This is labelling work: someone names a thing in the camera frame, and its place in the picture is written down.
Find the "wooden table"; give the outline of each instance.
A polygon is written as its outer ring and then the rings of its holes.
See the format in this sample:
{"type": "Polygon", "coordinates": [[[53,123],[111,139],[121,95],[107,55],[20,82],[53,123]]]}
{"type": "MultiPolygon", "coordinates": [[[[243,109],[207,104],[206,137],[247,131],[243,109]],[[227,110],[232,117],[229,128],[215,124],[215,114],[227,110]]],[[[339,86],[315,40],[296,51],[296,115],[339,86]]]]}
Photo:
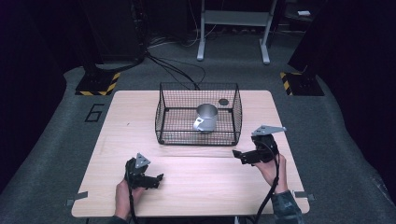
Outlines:
{"type": "MultiPolygon", "coordinates": [[[[157,189],[148,189],[135,208],[138,217],[244,216],[257,213],[269,185],[256,167],[233,157],[232,150],[254,149],[251,133],[262,124],[281,127],[269,91],[240,91],[243,127],[235,147],[165,146],[157,142],[155,112],[158,91],[117,91],[78,192],[74,217],[111,217],[117,184],[125,163],[140,152],[151,161],[146,175],[164,174],[157,189]]],[[[273,134],[288,160],[290,190],[304,191],[284,133],[273,134]]],[[[306,198],[297,198],[303,213],[306,198]]],[[[273,213],[268,203],[264,213],[273,213]]]]}

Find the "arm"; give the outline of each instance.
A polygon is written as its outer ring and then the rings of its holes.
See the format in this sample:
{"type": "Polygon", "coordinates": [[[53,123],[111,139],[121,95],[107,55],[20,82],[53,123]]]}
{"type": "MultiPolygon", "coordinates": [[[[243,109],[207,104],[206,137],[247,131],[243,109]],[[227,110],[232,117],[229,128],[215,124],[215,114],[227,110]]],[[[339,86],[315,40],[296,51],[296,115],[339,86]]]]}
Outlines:
{"type": "MultiPolygon", "coordinates": [[[[144,191],[144,188],[132,190],[134,203],[139,202],[139,199],[144,191]]],[[[114,212],[114,216],[109,221],[109,224],[126,224],[130,212],[131,206],[129,205],[128,183],[125,179],[123,179],[116,188],[116,211],[114,212]]]]}
{"type": "MultiPolygon", "coordinates": [[[[277,160],[279,163],[279,181],[275,189],[275,194],[271,197],[276,224],[304,224],[301,209],[298,207],[288,188],[286,159],[283,155],[279,154],[277,160]]],[[[276,177],[275,162],[257,162],[254,165],[262,172],[265,181],[272,186],[276,177]]]]}

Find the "gray carpet floor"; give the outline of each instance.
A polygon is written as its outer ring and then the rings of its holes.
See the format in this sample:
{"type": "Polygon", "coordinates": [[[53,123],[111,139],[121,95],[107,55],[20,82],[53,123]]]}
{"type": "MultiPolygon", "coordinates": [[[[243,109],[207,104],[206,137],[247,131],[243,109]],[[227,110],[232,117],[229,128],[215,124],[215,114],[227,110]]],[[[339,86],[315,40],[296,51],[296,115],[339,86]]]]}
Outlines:
{"type": "MultiPolygon", "coordinates": [[[[325,96],[288,96],[281,72],[294,72],[287,62],[301,36],[276,34],[269,49],[271,64],[264,65],[257,35],[218,36],[206,41],[205,60],[196,61],[198,43],[191,47],[164,44],[149,48],[155,57],[172,63],[195,81],[236,82],[241,90],[268,90],[273,94],[286,136],[307,193],[315,200],[304,215],[306,223],[396,223],[396,208],[387,198],[376,170],[363,158],[350,138],[342,113],[326,84],[318,78],[325,96]]],[[[124,64],[110,63],[105,68],[124,64]]],[[[113,94],[77,96],[82,68],[64,74],[67,88],[46,130],[0,196],[0,223],[85,223],[65,206],[88,166],[113,94]],[[84,122],[93,104],[103,104],[98,122],[84,122]]],[[[179,81],[187,81],[174,75],[179,81]]],[[[121,72],[114,91],[158,90],[175,81],[159,65],[146,59],[121,72]]],[[[91,218],[90,223],[106,223],[91,218]]],[[[274,223],[271,215],[261,223],[274,223]]]]}

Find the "hand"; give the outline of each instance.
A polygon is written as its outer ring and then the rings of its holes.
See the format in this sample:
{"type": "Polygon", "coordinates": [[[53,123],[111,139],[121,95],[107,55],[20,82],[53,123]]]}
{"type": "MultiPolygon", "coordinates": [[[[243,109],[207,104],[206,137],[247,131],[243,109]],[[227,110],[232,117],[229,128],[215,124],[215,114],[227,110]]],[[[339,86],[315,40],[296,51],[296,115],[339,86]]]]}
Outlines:
{"type": "MultiPolygon", "coordinates": [[[[137,188],[132,190],[134,203],[137,203],[139,201],[144,191],[144,188],[137,188]]],[[[122,179],[122,181],[117,185],[116,188],[116,211],[114,213],[114,216],[127,220],[130,212],[131,206],[129,204],[128,183],[125,179],[122,179]]]]}
{"type": "MultiPolygon", "coordinates": [[[[281,154],[276,155],[276,159],[279,163],[279,180],[277,182],[275,193],[282,193],[289,190],[286,178],[286,159],[281,154]]],[[[254,163],[254,165],[259,168],[260,172],[262,172],[262,176],[264,177],[265,181],[267,181],[267,183],[272,186],[276,177],[275,161],[271,160],[268,162],[257,162],[254,163]]]]}

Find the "person's left hand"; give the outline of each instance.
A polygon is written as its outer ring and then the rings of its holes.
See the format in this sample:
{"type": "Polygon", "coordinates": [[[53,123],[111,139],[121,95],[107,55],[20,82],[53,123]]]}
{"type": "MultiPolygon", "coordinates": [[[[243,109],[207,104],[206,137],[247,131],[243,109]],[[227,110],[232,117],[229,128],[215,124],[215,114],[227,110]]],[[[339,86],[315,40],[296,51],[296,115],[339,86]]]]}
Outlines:
{"type": "MultiPolygon", "coordinates": [[[[138,203],[144,191],[144,188],[137,188],[132,190],[134,203],[138,203]]],[[[125,179],[122,179],[122,181],[117,185],[116,189],[116,212],[114,213],[114,216],[127,220],[130,212],[131,206],[129,204],[128,183],[125,179]]]]}

